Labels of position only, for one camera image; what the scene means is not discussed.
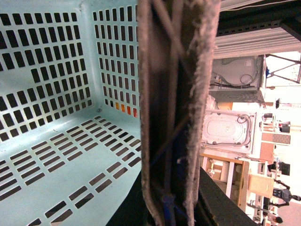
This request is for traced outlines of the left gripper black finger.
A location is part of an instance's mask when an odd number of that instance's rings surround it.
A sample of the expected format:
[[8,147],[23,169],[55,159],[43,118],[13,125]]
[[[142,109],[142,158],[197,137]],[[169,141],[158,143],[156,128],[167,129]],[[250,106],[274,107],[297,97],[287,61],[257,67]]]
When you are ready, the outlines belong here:
[[200,169],[197,226],[255,226],[252,221],[209,177]]

